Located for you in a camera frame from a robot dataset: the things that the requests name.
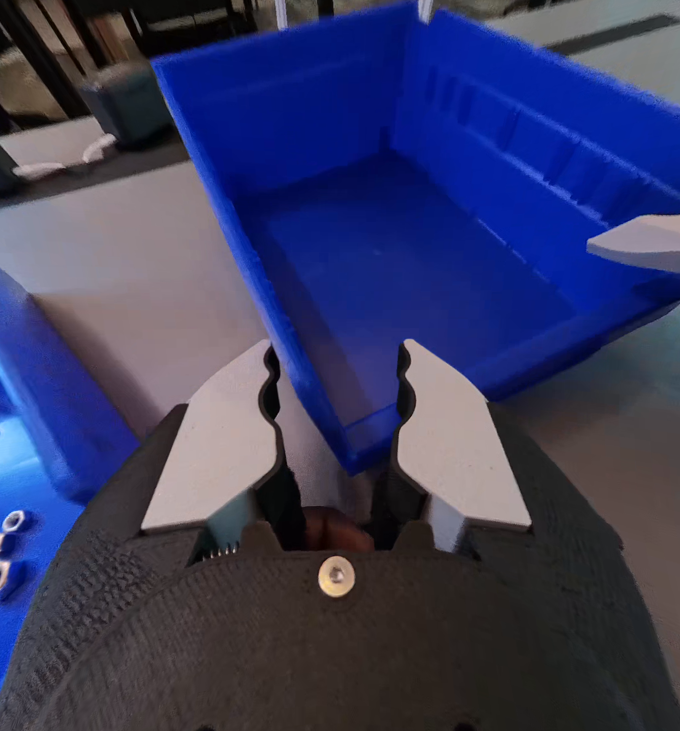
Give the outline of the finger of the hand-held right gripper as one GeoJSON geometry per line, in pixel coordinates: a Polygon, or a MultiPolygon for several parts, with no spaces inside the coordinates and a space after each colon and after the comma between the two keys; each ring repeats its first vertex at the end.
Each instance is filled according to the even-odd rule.
{"type": "Polygon", "coordinates": [[[680,215],[641,215],[586,245],[589,254],[609,261],[680,274],[680,215]]]}

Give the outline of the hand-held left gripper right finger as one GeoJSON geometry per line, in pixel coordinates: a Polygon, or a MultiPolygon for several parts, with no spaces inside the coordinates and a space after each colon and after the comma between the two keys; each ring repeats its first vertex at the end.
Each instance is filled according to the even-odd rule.
{"type": "Polygon", "coordinates": [[[410,338],[399,346],[397,376],[396,520],[429,525],[439,551],[457,551],[468,528],[528,532],[531,516],[481,391],[410,338]]]}

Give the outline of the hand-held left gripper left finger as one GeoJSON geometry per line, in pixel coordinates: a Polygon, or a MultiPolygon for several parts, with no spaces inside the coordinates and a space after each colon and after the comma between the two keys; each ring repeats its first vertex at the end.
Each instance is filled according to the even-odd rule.
{"type": "Polygon", "coordinates": [[[288,465],[280,427],[278,358],[262,340],[191,397],[141,531],[203,528],[217,551],[239,551],[244,528],[281,523],[288,465]]]}

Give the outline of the blue plastic bin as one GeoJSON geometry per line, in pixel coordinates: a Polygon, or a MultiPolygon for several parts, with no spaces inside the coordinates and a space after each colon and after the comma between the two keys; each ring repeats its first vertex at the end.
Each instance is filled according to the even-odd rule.
{"type": "Polygon", "coordinates": [[[500,400],[680,304],[589,239],[680,214],[680,106],[400,2],[153,59],[297,396],[350,474],[411,338],[500,400]]]}
{"type": "Polygon", "coordinates": [[[139,440],[34,298],[0,268],[0,532],[14,587],[0,593],[0,688],[47,567],[85,505],[139,440]]]}

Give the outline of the person's left hand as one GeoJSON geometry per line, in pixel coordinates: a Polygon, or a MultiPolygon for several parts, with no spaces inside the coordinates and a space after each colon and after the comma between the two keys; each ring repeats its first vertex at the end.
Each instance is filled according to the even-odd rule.
{"type": "Polygon", "coordinates": [[[371,553],[371,535],[341,511],[332,507],[305,507],[305,546],[308,551],[371,553]]]}

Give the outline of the black charging case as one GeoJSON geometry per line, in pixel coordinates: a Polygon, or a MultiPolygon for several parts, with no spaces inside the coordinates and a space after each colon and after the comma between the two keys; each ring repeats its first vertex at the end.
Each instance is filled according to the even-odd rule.
{"type": "Polygon", "coordinates": [[[83,79],[79,94],[119,148],[144,148],[174,127],[147,61],[121,61],[98,69],[83,79]]]}

